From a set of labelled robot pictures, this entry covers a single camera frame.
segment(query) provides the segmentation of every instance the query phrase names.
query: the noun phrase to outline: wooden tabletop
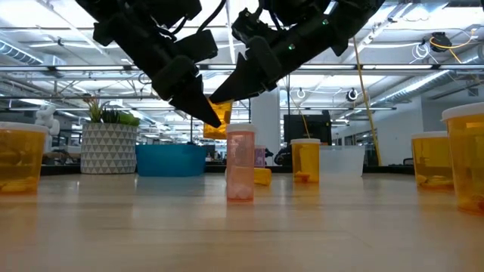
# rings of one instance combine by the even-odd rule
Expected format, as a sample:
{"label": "wooden tabletop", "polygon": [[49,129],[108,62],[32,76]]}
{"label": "wooden tabletop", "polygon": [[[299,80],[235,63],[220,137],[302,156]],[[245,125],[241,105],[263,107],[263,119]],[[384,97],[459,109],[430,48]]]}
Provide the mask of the wooden tabletop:
{"label": "wooden tabletop", "polygon": [[484,218],[404,175],[274,175],[242,204],[223,175],[64,175],[0,196],[0,271],[482,272]]}

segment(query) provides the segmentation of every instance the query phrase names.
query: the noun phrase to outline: blue plastic tub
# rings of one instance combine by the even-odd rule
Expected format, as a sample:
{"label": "blue plastic tub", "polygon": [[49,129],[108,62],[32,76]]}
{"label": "blue plastic tub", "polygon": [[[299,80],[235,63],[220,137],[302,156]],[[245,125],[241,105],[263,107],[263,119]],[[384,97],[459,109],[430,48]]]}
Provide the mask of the blue plastic tub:
{"label": "blue plastic tub", "polygon": [[206,149],[192,145],[138,145],[142,177],[193,177],[205,172]]}

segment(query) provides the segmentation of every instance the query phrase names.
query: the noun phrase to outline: geometric pattern pot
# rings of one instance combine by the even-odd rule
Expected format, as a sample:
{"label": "geometric pattern pot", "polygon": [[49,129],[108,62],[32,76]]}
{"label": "geometric pattern pot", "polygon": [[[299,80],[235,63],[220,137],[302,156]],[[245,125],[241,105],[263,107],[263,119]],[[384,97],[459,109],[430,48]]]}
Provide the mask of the geometric pattern pot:
{"label": "geometric pattern pot", "polygon": [[92,123],[82,127],[81,173],[131,174],[136,169],[136,135],[132,125]]}

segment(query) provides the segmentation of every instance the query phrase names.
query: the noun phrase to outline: yellow cable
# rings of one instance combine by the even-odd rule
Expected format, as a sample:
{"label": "yellow cable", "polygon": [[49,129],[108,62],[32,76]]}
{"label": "yellow cable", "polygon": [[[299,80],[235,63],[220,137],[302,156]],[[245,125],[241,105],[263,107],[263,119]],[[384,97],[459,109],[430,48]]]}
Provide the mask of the yellow cable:
{"label": "yellow cable", "polygon": [[433,40],[435,39],[435,37],[432,37],[430,38],[429,40],[429,43],[433,46],[436,46],[438,48],[444,48],[444,49],[456,49],[456,48],[461,48],[463,46],[466,46],[466,45],[469,45],[469,43],[472,41],[472,35],[474,35],[474,31],[472,31],[470,33],[470,37],[469,37],[469,40],[465,43],[463,43],[462,45],[456,45],[456,46],[444,46],[444,45],[437,45],[435,42],[433,42]]}
{"label": "yellow cable", "polygon": [[296,106],[297,110],[299,111],[299,114],[302,116],[302,122],[304,122],[304,128],[306,129],[306,134],[308,135],[308,138],[311,138],[311,136],[309,135],[308,124],[306,124],[306,118],[304,118],[303,112],[301,111],[299,106],[297,106],[296,102],[294,102],[294,99],[290,94],[289,94],[289,97],[293,101],[294,106]]}
{"label": "yellow cable", "polygon": [[353,44],[355,45],[355,53],[356,53],[356,63],[358,67],[358,75],[360,77],[360,85],[361,85],[361,92],[363,93],[363,98],[365,99],[365,106],[366,106],[366,113],[368,118],[370,119],[370,127],[371,127],[371,134],[373,135],[373,142],[375,145],[375,150],[377,151],[377,158],[378,158],[378,166],[381,166],[381,156],[380,156],[380,147],[378,146],[378,139],[375,133],[375,127],[373,124],[373,116],[371,115],[370,105],[368,104],[368,96],[365,90],[365,84],[363,84],[363,74],[361,72],[361,64],[360,64],[360,56],[358,53],[358,47],[356,45],[356,38],[353,37]]}

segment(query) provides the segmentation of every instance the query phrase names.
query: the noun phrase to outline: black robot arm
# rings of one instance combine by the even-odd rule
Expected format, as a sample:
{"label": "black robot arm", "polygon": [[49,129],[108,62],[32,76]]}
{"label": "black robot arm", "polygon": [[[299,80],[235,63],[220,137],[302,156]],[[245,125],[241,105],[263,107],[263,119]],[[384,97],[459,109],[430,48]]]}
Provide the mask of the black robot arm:
{"label": "black robot arm", "polygon": [[153,89],[179,110],[219,127],[220,120],[203,95],[195,63],[215,57],[218,48],[209,30],[180,41],[168,29],[191,20],[200,0],[76,0],[98,23],[94,40],[115,41],[152,80]]}
{"label": "black robot arm", "polygon": [[214,103],[255,97],[277,87],[277,82],[321,52],[332,48],[340,56],[353,37],[378,11],[384,0],[338,0],[329,14],[330,0],[264,0],[278,25],[271,29],[259,13],[247,9],[232,25],[232,35],[247,51],[239,54],[237,67],[210,97]]}

